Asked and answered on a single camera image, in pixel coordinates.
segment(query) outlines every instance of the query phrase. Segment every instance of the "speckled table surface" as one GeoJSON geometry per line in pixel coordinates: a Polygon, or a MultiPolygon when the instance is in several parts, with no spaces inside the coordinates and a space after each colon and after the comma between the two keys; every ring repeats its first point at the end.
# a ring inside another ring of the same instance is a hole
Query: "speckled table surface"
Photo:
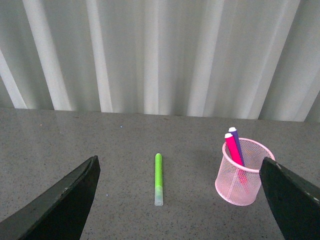
{"type": "Polygon", "coordinates": [[[320,186],[319,123],[0,108],[0,221],[98,155],[101,173],[82,240],[283,239],[262,188],[243,207],[215,189],[232,126],[320,186]]]}

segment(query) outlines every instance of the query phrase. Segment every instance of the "marker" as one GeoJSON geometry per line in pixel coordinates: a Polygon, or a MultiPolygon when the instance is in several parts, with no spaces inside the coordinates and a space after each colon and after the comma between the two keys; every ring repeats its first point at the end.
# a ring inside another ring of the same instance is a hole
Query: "marker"
{"type": "Polygon", "coordinates": [[[224,138],[225,138],[225,141],[226,141],[226,145],[229,148],[229,152],[230,152],[232,160],[235,163],[243,166],[243,163],[241,161],[241,157],[240,157],[240,154],[238,152],[238,148],[237,148],[237,144],[236,144],[234,136],[231,133],[226,133],[224,135],[224,138]]]}
{"type": "MultiPolygon", "coordinates": [[[[231,133],[227,133],[224,135],[224,138],[225,138],[226,145],[229,148],[229,152],[232,160],[235,163],[243,166],[234,136],[231,133]]],[[[244,189],[248,191],[248,185],[247,185],[248,179],[246,176],[246,172],[237,168],[236,173],[238,175],[240,183],[243,185],[244,189]]]]}
{"type": "Polygon", "coordinates": [[[239,152],[239,155],[241,158],[242,166],[245,167],[245,161],[244,161],[244,157],[243,157],[242,151],[241,151],[241,145],[240,145],[240,141],[239,141],[238,131],[235,127],[230,127],[229,133],[231,133],[232,136],[234,137],[234,141],[235,141],[236,147],[238,149],[238,152],[239,152]]]}
{"type": "Polygon", "coordinates": [[[157,153],[154,158],[154,205],[162,206],[164,204],[164,194],[162,185],[162,156],[157,153]]]}

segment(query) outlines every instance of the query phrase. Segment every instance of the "pink mesh pen holder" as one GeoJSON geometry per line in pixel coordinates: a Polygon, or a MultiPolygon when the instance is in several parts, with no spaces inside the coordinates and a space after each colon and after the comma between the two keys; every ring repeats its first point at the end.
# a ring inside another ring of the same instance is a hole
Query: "pink mesh pen holder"
{"type": "Polygon", "coordinates": [[[265,157],[275,160],[271,151],[261,143],[247,138],[239,138],[244,166],[235,163],[226,143],[222,146],[222,161],[215,189],[227,202],[247,206],[257,197],[261,180],[259,171],[265,157]]]}

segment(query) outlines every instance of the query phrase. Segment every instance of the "purple marker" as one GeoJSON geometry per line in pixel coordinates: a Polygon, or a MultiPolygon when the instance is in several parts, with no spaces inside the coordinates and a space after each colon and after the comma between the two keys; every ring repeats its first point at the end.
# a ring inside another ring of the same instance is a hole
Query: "purple marker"
{"type": "Polygon", "coordinates": [[[235,127],[230,127],[229,133],[231,133],[232,136],[234,137],[236,147],[238,148],[238,152],[240,154],[241,162],[242,162],[243,166],[245,167],[245,161],[244,161],[244,157],[242,156],[242,151],[241,151],[241,146],[240,146],[240,142],[239,142],[239,136],[238,136],[237,129],[235,127]]]}

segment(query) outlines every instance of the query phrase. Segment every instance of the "white curtain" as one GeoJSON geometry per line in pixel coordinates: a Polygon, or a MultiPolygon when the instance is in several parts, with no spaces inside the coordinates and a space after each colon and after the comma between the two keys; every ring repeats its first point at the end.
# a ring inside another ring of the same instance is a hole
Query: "white curtain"
{"type": "Polygon", "coordinates": [[[0,107],[320,122],[318,0],[4,0],[0,107]]]}

